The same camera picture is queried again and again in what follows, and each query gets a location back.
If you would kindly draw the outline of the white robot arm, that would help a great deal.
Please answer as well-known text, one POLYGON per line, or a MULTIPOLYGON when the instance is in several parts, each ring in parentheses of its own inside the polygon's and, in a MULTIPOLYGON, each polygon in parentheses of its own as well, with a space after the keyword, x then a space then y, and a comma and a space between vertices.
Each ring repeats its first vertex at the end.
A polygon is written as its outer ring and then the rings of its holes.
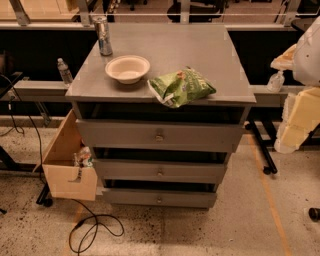
POLYGON ((285 99, 274 148, 288 154, 298 150, 320 124, 320 17, 270 66, 278 70, 267 84, 270 92, 280 91, 284 70, 291 70, 293 78, 305 86, 298 94, 289 93, 285 99))

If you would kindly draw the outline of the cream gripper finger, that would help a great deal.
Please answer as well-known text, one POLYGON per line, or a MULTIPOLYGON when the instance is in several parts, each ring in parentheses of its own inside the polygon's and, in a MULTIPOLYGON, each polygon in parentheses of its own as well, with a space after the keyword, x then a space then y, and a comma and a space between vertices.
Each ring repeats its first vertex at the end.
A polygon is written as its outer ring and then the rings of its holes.
POLYGON ((294 63, 295 50, 296 50, 296 44, 293 44, 281 55, 274 58, 270 64, 270 67, 280 71, 292 70, 293 63, 294 63))
POLYGON ((310 132, 320 124, 320 88, 310 87, 289 93, 283 108, 274 148, 283 154, 300 148, 310 132))

